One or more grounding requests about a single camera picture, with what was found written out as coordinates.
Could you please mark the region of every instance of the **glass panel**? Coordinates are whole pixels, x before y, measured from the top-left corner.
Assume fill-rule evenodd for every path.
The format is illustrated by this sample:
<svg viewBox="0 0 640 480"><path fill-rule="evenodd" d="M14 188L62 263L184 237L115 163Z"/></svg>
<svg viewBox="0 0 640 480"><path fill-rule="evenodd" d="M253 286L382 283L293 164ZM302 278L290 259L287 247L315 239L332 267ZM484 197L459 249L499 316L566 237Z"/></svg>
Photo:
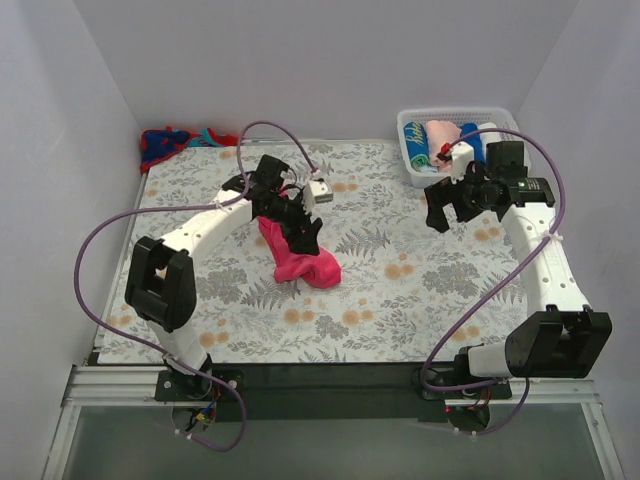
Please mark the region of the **glass panel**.
<svg viewBox="0 0 640 480"><path fill-rule="evenodd" d="M492 423L511 408L491 407ZM412 420L255 421L219 454L172 428L169 407L85 407L64 478L604 478L580 405L528 405L475 441ZM236 429L204 436L228 441Z"/></svg>

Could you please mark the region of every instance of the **red cloth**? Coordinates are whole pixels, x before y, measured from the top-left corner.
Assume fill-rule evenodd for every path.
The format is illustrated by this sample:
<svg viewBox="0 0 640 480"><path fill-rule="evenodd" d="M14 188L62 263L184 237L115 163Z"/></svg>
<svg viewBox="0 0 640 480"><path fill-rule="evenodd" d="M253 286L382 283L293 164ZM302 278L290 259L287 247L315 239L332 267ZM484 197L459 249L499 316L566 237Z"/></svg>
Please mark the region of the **red cloth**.
<svg viewBox="0 0 640 480"><path fill-rule="evenodd" d="M298 255L289 251L280 225L264 217L258 217L260 233L269 244L276 269L276 283L289 282L298 277L315 288L335 287L342 280L342 268L324 248L319 255Z"/></svg>

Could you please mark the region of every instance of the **floral mat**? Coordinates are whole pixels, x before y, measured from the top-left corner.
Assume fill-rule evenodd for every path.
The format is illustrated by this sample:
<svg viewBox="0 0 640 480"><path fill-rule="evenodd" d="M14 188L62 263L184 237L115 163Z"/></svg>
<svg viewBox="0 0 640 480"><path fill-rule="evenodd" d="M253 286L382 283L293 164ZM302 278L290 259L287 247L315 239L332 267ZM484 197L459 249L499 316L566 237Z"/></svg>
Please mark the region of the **floral mat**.
<svg viewBox="0 0 640 480"><path fill-rule="evenodd" d="M191 321L214 362L392 362L426 357L438 339L517 264L495 214L445 234L425 225L426 200L414 189L394 143L310 143L330 178L333 203L316 207L319 243L342 265L342 283L316 290L304 281L276 284L274 262L257 222L236 230L196 272L198 306ZM308 169L295 146L243 147L247 168L263 154ZM237 174L234 149L190 148L153 167L141 206L208 203ZM109 323L156 341L124 302L133 244L159 237L192 214L139 216L128 240ZM459 330L438 358L462 346L504 339L526 318L519 280ZM146 347L104 332L98 362L161 363Z"/></svg>

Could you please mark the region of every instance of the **black base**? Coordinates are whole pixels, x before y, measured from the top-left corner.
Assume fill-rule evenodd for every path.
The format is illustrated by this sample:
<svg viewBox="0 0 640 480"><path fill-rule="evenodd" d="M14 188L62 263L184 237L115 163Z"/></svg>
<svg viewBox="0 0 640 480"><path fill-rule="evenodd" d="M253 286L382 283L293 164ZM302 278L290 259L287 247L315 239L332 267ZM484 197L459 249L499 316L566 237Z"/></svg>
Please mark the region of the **black base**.
<svg viewBox="0 0 640 480"><path fill-rule="evenodd" d="M446 422L445 399L468 398L480 391L425 394L419 381L421 362L227 364L217 365L213 376L235 380L252 420L411 418ZM434 364L441 385L455 385L451 363ZM172 381L168 370L158 375L155 400L193 401ZM511 398L508 384L491 387L494 399ZM200 400L210 401L211 394ZM239 421L240 409L224 389L216 421Z"/></svg>

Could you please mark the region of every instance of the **plastic basket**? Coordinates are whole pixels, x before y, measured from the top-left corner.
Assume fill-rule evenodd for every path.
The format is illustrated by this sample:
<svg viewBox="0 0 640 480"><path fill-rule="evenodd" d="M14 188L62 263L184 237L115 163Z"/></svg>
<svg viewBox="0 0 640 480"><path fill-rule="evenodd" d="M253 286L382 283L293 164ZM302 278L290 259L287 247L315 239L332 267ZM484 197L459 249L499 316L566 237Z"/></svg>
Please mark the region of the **plastic basket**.
<svg viewBox="0 0 640 480"><path fill-rule="evenodd" d="M442 108L418 108L413 110L403 110L398 114L398 138L404 166L411 177L411 184L415 188L425 188L432 183L438 182L448 176L447 173L423 173L418 172L411 166L407 143L404 140L404 126L409 122L426 123L429 120L449 120L460 126L465 123L495 123L498 127L520 131L513 116L504 108L491 107L442 107ZM519 140L511 135L500 134L503 140ZM525 165L531 167L529 153L525 145L524 150Z"/></svg>

